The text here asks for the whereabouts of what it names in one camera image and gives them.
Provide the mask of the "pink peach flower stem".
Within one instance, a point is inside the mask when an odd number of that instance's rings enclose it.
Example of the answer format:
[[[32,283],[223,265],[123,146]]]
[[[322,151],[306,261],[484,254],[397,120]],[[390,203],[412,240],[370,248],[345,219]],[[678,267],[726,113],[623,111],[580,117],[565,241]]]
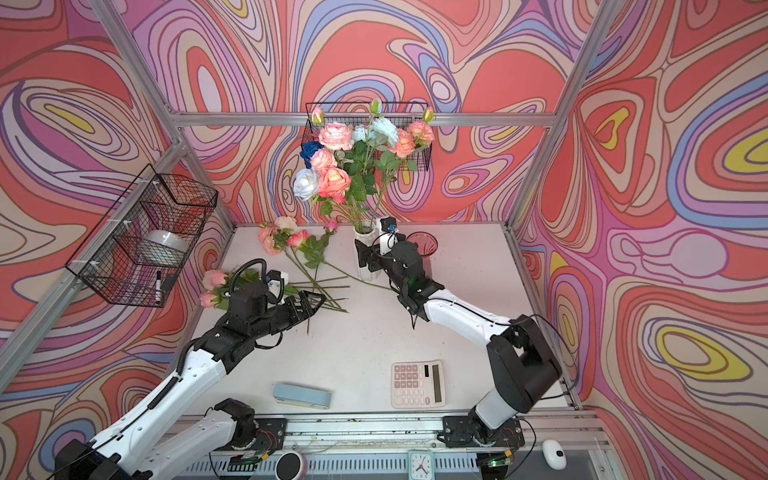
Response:
[[[427,107],[420,118],[398,130],[398,140],[390,151],[398,159],[400,169],[410,172],[429,170],[432,144],[436,137],[431,125],[434,118],[434,110]]]

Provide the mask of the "large pink peony stem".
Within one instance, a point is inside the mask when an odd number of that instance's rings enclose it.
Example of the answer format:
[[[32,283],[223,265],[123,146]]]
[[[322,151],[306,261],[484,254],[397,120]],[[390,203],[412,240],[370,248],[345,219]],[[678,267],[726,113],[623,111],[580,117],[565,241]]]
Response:
[[[311,124],[317,126],[316,142],[321,148],[310,157],[311,168],[323,176],[330,168],[338,166],[337,152],[346,152],[354,147],[353,129],[344,123],[326,122],[321,107],[314,107],[310,113]]]

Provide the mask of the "pink calculator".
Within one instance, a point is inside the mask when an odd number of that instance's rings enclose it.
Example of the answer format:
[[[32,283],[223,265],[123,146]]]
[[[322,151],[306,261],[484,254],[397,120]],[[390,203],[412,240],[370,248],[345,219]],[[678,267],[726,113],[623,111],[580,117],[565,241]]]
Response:
[[[395,409],[435,409],[446,404],[444,367],[440,360],[394,363],[391,404]]]

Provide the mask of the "light blue flower stem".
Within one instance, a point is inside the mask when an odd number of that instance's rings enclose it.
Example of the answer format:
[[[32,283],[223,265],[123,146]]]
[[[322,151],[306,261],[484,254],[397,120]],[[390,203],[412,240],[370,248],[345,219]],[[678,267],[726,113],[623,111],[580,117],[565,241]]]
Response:
[[[352,179],[347,198],[353,201],[360,216],[379,211],[399,170],[399,161],[390,151],[398,140],[398,128],[383,115],[381,100],[373,100],[369,112],[368,123],[353,129],[355,144],[346,165]]]

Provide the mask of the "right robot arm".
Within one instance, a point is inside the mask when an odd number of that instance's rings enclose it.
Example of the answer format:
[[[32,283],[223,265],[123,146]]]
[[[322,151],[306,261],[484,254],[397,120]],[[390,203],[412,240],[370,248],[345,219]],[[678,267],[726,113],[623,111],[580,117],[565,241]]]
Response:
[[[417,245],[403,235],[382,234],[372,245],[354,244],[358,266],[385,272],[413,319],[445,327],[488,355],[493,387],[462,418],[461,427],[439,436],[446,446],[492,444],[507,421],[530,412],[560,379],[557,356],[532,317],[511,319],[460,299],[427,275]]]

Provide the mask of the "round black speaker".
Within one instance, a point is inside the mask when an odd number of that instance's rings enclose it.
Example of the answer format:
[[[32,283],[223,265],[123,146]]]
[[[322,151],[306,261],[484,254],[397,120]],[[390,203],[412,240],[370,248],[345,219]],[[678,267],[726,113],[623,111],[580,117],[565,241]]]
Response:
[[[277,480],[302,480],[308,471],[306,457],[298,452],[291,451],[282,454],[275,467]]]

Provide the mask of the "pile of artificial flowers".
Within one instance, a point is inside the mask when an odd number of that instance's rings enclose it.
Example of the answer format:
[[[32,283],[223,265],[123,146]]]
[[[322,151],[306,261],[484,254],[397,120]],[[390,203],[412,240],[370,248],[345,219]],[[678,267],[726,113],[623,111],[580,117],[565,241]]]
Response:
[[[337,243],[338,233],[339,225],[334,221],[306,227],[290,217],[237,229],[224,260],[203,274],[200,305],[224,311],[230,306],[230,289],[264,280],[266,272],[274,269],[283,272],[285,295],[304,289],[321,293],[327,296],[326,310],[346,313],[347,299],[337,292],[352,284],[373,287],[375,283],[331,260],[330,248]]]

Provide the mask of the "small green clock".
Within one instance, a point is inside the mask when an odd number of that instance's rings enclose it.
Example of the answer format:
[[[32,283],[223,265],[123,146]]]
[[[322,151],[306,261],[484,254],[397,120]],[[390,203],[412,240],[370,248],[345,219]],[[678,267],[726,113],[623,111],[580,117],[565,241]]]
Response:
[[[408,453],[408,479],[434,480],[435,462],[431,451],[413,450]]]

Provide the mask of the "blue artificial rose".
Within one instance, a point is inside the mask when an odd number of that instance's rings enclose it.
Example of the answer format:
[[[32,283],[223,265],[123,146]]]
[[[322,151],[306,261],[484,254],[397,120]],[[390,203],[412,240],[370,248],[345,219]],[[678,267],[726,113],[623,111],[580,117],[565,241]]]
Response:
[[[320,150],[324,149],[324,146],[318,141],[309,141],[301,146],[299,156],[304,162],[307,169],[312,167],[311,159]]]

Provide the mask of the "white tape roll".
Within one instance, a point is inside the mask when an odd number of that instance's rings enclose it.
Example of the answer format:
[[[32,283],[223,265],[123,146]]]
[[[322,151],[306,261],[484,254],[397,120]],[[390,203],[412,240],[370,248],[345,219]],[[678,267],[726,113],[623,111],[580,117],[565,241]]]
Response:
[[[152,230],[140,244],[140,255],[149,264],[172,268],[182,262],[188,248],[189,244],[179,235],[167,230]]]

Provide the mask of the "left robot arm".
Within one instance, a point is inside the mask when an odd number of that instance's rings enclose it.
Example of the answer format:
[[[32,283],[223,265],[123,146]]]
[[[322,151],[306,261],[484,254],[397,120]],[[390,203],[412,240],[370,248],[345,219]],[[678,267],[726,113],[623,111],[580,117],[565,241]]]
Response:
[[[259,426],[253,409],[225,399],[202,421],[169,441],[163,435],[204,393],[255,350],[260,339],[284,332],[314,316],[326,302],[321,293],[289,295],[284,281],[232,287],[228,308],[214,326],[191,340],[175,369],[136,407],[92,439],[69,441],[55,456],[54,479],[173,478],[199,457],[226,447],[266,451],[279,442]]]

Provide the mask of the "coral pink rose stem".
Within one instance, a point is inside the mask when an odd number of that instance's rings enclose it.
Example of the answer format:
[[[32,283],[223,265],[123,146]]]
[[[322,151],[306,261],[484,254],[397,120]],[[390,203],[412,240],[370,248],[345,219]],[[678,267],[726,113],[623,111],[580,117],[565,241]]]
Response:
[[[331,218],[331,214],[336,212],[358,227],[361,225],[360,214],[353,207],[346,205],[351,184],[352,179],[345,170],[330,167],[320,177],[317,198],[321,215]]]

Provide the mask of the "white artificial rose stem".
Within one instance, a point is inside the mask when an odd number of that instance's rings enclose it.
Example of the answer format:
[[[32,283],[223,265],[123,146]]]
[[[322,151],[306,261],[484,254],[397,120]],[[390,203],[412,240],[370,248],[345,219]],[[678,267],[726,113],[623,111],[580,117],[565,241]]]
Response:
[[[297,198],[310,201],[318,189],[319,177],[313,169],[305,168],[297,173],[293,183],[293,193]]]

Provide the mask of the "purple glass vase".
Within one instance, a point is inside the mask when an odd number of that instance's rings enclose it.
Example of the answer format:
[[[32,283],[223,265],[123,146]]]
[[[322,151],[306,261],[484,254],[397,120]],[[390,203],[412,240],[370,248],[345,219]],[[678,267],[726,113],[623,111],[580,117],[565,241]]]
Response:
[[[439,246],[436,237],[426,231],[416,231],[408,234],[406,240],[417,246],[425,275],[432,277],[431,257],[437,252]]]

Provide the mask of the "white ribbed vase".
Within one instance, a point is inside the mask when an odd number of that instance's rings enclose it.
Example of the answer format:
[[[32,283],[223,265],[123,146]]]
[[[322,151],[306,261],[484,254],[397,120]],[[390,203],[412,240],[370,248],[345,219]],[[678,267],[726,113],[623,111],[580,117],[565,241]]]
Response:
[[[357,275],[362,281],[374,282],[380,271],[372,271],[374,256],[380,252],[379,236],[382,234],[379,219],[363,220],[361,230],[354,230]]]

